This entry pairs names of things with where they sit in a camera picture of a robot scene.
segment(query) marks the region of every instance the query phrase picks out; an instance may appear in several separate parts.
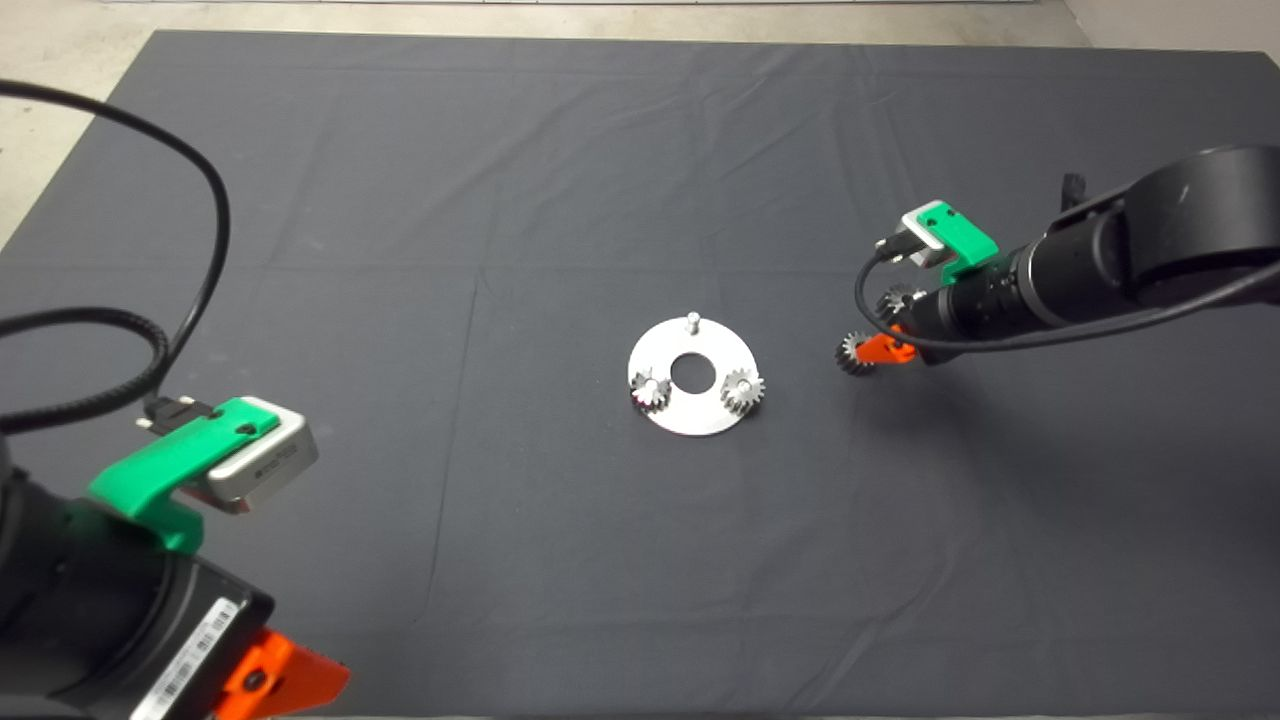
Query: gear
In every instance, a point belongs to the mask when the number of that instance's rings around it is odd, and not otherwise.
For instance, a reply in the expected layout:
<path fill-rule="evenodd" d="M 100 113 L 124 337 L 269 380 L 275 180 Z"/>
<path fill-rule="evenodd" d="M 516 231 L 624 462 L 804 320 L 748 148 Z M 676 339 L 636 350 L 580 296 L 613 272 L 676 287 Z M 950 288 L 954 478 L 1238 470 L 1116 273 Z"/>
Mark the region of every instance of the gear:
<path fill-rule="evenodd" d="M 906 310 L 911 306 L 911 302 L 928 295 L 918 287 L 911 287 L 905 283 L 891 284 L 884 295 L 876 301 L 876 314 L 881 320 L 888 323 L 897 316 L 899 313 Z"/>
<path fill-rule="evenodd" d="M 654 413 L 671 400 L 671 379 L 657 378 L 653 370 L 643 370 L 631 378 L 631 402 L 641 413 Z"/>
<path fill-rule="evenodd" d="M 721 386 L 721 400 L 730 411 L 746 415 L 764 400 L 764 378 L 755 370 L 733 370 Z"/>
<path fill-rule="evenodd" d="M 858 346 L 870 340 L 865 333 L 849 333 L 845 340 L 836 346 L 836 364 L 850 375 L 865 375 L 876 369 L 872 363 L 863 363 L 858 359 Z"/>

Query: black tablecloth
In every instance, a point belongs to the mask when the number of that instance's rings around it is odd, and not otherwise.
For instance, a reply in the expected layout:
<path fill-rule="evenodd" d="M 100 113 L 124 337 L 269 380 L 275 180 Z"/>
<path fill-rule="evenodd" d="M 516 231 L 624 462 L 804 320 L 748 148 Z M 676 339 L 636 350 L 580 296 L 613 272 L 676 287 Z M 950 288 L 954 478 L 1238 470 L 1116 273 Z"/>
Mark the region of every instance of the black tablecloth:
<path fill-rule="evenodd" d="M 166 389 L 311 418 L 320 464 L 206 514 L 206 553 L 351 665 L 333 712 L 1280 708 L 1274 310 L 872 379 L 831 357 L 910 208 L 1014 247 L 1064 172 L 1280 142 L 1265 56 L 163 32 L 113 99 L 228 179 L 230 265 Z M 173 327 L 211 227 L 180 159 L 95 122 L 0 310 Z M 689 310 L 768 382 L 707 439 L 625 391 Z M 143 359 L 6 341 L 4 404 Z M 13 450 L 77 492 L 143 439 L 120 413 Z"/>

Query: circular metal plate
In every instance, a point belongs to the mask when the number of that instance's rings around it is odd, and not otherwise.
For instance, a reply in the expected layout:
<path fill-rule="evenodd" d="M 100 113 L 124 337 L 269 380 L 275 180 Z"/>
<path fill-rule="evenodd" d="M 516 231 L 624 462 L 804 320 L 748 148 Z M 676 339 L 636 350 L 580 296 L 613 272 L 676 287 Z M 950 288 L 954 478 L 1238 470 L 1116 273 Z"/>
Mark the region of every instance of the circular metal plate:
<path fill-rule="evenodd" d="M 689 354 L 710 360 L 716 368 L 716 382 L 699 393 L 685 392 L 672 384 L 667 406 L 646 416 L 682 436 L 710 436 L 732 428 L 742 416 L 724 407 L 721 387 L 724 377 L 733 370 L 756 372 L 755 356 L 737 333 L 714 320 L 690 313 L 686 318 L 673 318 L 649 328 L 631 350 L 627 380 L 641 372 L 671 378 L 672 364 Z"/>

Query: white label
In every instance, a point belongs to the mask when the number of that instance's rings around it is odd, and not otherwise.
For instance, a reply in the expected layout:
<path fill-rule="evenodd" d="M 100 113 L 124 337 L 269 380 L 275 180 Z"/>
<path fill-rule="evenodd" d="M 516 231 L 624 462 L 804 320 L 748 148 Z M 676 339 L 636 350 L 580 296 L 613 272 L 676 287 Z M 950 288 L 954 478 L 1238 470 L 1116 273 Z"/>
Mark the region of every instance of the white label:
<path fill-rule="evenodd" d="M 169 666 L 151 685 L 151 692 L 133 708 L 129 720 L 164 720 L 173 701 L 178 700 L 178 694 L 187 687 L 187 680 L 196 674 L 205 656 L 218 644 L 218 639 L 223 637 L 237 612 L 239 612 L 238 605 L 225 597 L 218 598 L 209 612 L 205 612 L 205 619 L 187 637 L 187 642 L 182 643 L 178 655 L 173 656 Z"/>

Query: cable connector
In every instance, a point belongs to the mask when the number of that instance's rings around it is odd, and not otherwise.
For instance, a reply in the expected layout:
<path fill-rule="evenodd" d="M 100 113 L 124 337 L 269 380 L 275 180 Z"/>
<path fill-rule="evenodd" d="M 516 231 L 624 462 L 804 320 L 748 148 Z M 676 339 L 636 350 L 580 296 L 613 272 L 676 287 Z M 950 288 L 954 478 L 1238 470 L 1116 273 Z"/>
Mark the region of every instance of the cable connector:
<path fill-rule="evenodd" d="M 927 250 L 928 245 L 909 229 L 899 231 L 876 243 L 876 256 L 884 263 L 901 263 L 904 258 Z"/>
<path fill-rule="evenodd" d="M 212 416 L 214 407 L 184 395 L 178 400 L 159 397 L 147 404 L 146 413 L 147 416 L 138 418 L 134 424 L 143 430 L 164 437 L 196 418 Z"/>

